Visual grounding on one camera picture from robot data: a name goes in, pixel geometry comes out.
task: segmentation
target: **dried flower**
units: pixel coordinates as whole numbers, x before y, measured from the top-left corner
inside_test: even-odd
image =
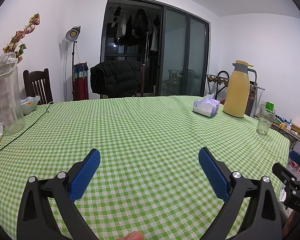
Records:
[[[17,31],[16,34],[11,38],[10,43],[3,48],[3,53],[13,52],[17,48],[20,40],[23,39],[26,36],[26,34],[33,32],[35,26],[39,24],[40,24],[40,15],[39,13],[36,13],[29,19],[29,24],[26,25],[22,31]],[[20,47],[19,51],[15,51],[18,58],[18,63],[22,60],[21,55],[23,54],[23,50],[26,49],[26,45],[22,44],[19,47]]]

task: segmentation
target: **glass of water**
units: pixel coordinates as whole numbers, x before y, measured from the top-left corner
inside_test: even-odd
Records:
[[[274,117],[275,113],[273,113],[272,111],[265,108],[260,109],[257,133],[266,135],[272,125],[272,122],[274,121]]]

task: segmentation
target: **water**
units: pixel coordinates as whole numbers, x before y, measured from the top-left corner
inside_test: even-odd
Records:
[[[257,126],[257,133],[261,135],[266,135],[270,126],[271,123],[268,120],[260,118]]]

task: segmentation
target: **silver screw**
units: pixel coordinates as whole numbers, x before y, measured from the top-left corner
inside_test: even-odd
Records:
[[[30,178],[28,179],[28,181],[29,181],[30,183],[35,182],[35,176],[30,177]]]
[[[267,182],[267,183],[270,181],[269,177],[267,177],[267,176],[264,176],[264,177],[262,178],[262,180],[263,180],[264,182]]]
[[[63,179],[66,177],[66,173],[64,171],[62,172],[59,172],[58,175],[57,175],[58,179]]]
[[[237,172],[237,171],[233,172],[233,173],[232,173],[232,176],[234,176],[236,179],[241,178],[240,172]]]

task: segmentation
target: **yellow thermos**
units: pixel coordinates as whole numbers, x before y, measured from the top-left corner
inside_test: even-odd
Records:
[[[236,60],[232,65],[234,66],[234,71],[228,83],[223,111],[234,117],[242,118],[246,111],[249,92],[254,89],[257,82],[257,72],[248,68],[248,66],[253,67],[253,65],[242,60]],[[256,75],[254,85],[251,89],[248,71],[252,71]]]

